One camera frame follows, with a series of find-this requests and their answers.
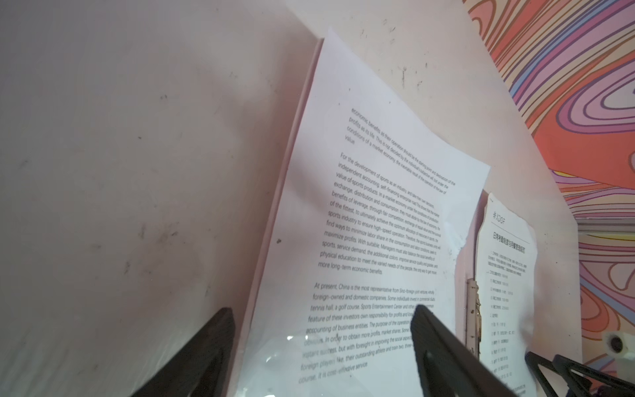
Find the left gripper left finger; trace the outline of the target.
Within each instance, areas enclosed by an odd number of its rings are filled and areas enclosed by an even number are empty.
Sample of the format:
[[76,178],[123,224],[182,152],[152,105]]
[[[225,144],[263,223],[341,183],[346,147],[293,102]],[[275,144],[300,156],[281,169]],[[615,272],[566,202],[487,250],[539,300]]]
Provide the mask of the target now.
[[233,311],[220,309],[132,396],[222,395],[235,333]]

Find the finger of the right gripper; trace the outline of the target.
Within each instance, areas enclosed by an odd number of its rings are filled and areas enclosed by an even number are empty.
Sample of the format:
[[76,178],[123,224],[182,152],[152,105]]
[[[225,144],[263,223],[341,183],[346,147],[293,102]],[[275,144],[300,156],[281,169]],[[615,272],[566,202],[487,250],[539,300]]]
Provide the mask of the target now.
[[552,360],[547,360],[547,358],[539,356],[534,352],[527,352],[525,354],[524,360],[529,368],[530,373],[534,376],[534,378],[537,380],[537,383],[540,385],[540,387],[542,387],[542,390],[548,397],[558,397],[558,393],[542,370],[549,370],[550,372],[558,375],[561,380],[564,380],[562,372],[558,367],[555,366],[555,363],[560,362],[561,358],[561,355],[555,355]]
[[567,396],[634,397],[634,384],[555,355],[552,365],[568,386]]

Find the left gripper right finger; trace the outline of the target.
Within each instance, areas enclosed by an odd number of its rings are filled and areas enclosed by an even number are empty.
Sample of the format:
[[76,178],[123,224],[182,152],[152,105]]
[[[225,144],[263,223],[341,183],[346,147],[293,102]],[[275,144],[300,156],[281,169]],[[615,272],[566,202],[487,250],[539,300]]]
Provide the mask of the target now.
[[416,307],[410,329],[425,396],[514,396],[428,307]]

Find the printed paper sheet bottom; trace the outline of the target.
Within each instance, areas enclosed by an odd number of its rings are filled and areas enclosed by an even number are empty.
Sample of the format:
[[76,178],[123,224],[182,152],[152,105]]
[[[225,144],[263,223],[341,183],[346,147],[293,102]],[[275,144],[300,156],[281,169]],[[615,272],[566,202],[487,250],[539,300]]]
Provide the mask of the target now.
[[476,283],[481,303],[479,357],[517,396],[535,396],[525,362],[534,330],[534,229],[493,194],[476,242]]

